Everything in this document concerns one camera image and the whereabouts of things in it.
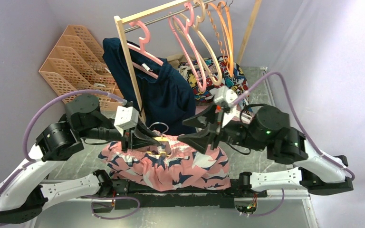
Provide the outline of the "pink patterned shorts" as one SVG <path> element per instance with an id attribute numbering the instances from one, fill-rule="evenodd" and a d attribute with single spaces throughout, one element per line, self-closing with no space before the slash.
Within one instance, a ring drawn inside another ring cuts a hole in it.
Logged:
<path id="1" fill-rule="evenodd" d="M 120 142 L 111 142 L 98 158 L 110 168 L 110 178 L 127 179 L 157 191 L 185 187 L 224 190 L 231 186 L 229 159 L 223 149 L 208 148 L 200 153 L 175 136 L 167 138 L 166 157 L 156 146 L 124 152 Z"/>

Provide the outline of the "yellow hanger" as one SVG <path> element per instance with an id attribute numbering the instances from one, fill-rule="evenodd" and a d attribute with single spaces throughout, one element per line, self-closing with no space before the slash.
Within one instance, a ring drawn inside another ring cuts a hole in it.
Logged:
<path id="1" fill-rule="evenodd" d="M 169 126 L 167 124 L 163 123 L 163 122 L 155 122 L 155 123 L 151 124 L 149 128 L 151 128 L 152 126 L 157 125 L 157 124 L 161 124 L 161 125 L 166 127 L 166 129 L 163 132 L 160 132 L 159 136 L 154 137 L 154 139 L 156 141 L 158 141 L 160 143 L 160 145 L 157 146 L 157 151 L 154 152 L 153 150 L 148 148 L 146 153 L 151 154 L 151 155 L 155 155 L 155 156 L 158 156 L 158 157 L 166 158 L 166 157 L 170 156 L 170 153 L 167 150 L 167 148 L 170 147 L 169 139 L 165 135 L 165 133 L 169 130 Z"/>

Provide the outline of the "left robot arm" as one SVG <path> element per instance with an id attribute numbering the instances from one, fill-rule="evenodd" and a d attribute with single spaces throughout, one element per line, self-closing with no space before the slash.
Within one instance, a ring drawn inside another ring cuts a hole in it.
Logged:
<path id="1" fill-rule="evenodd" d="M 65 98 L 65 114 L 50 124 L 31 149 L 31 129 L 52 105 Z M 0 183 L 0 226 L 22 224 L 61 202 L 86 197 L 105 199 L 114 195 L 113 182 L 104 170 L 83 178 L 44 185 L 42 181 L 59 165 L 84 149 L 84 139 L 116 141 L 122 150 L 159 145 L 156 136 L 141 121 L 133 105 L 100 90 L 78 90 L 44 105 L 32 118 L 23 136 L 24 161 Z"/>

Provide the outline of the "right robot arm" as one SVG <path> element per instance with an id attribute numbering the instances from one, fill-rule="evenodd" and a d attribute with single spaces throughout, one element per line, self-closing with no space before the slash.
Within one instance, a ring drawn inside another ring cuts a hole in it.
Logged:
<path id="1" fill-rule="evenodd" d="M 242 172 L 233 188 L 242 196 L 267 190 L 303 188 L 309 193 L 328 196 L 353 190 L 344 155 L 332 157 L 315 149 L 304 131 L 290 126 L 289 114 L 271 105 L 260 104 L 248 122 L 241 118 L 228 120 L 216 105 L 189 119 L 185 125 L 200 131 L 178 136 L 178 141 L 200 153 L 215 149 L 219 143 L 236 145 L 254 151 L 266 151 L 275 163 L 292 165 L 292 169 L 268 173 Z"/>

